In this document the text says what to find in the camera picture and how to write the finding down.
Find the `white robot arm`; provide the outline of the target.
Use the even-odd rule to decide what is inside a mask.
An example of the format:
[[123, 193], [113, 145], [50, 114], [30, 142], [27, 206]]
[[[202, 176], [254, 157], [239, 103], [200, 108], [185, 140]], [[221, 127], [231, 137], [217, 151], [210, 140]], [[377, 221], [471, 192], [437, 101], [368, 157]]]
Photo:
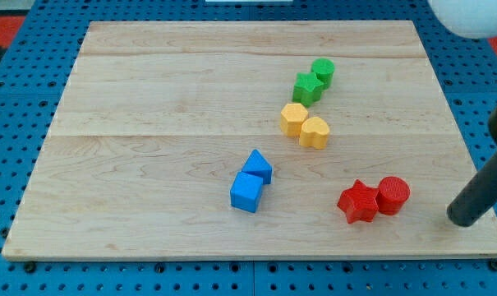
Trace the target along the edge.
[[438, 21], [467, 39], [497, 36], [497, 0], [428, 0]]

